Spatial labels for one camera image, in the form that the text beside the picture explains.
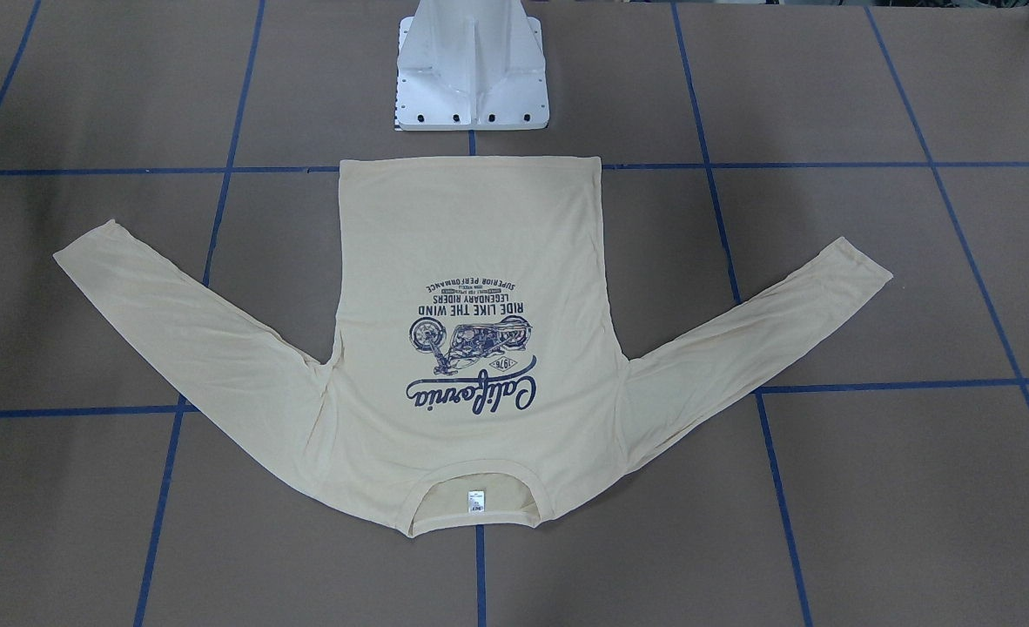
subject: white metal base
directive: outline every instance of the white metal base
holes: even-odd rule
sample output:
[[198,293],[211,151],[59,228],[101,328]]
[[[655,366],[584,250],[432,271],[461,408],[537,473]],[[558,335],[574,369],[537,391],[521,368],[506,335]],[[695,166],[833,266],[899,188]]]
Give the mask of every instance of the white metal base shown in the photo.
[[[522,5],[511,8],[511,23],[505,41],[486,41],[475,20],[463,20],[463,40],[433,41],[438,29],[427,28],[423,50],[428,59],[414,60],[414,67],[403,68],[403,43],[416,16],[402,20],[398,29],[398,92],[395,97],[395,130],[399,131],[527,131],[545,128],[549,123],[549,97],[545,89],[545,62],[541,53],[541,23],[526,16]],[[450,20],[441,15],[441,20]],[[542,60],[539,67],[522,67],[495,72],[495,60],[506,61],[519,50],[507,47],[536,46],[522,53]],[[451,60],[451,54],[459,59]],[[436,59],[446,55],[446,59]],[[484,64],[491,70],[492,82],[487,83]],[[446,76],[439,69],[446,69]]]

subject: shirt label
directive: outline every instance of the shirt label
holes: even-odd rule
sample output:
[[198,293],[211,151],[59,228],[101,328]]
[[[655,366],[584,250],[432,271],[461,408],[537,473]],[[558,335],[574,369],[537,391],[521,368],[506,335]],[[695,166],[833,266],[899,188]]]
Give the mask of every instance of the shirt label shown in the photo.
[[467,513],[477,515],[484,512],[484,490],[472,489],[467,493]]

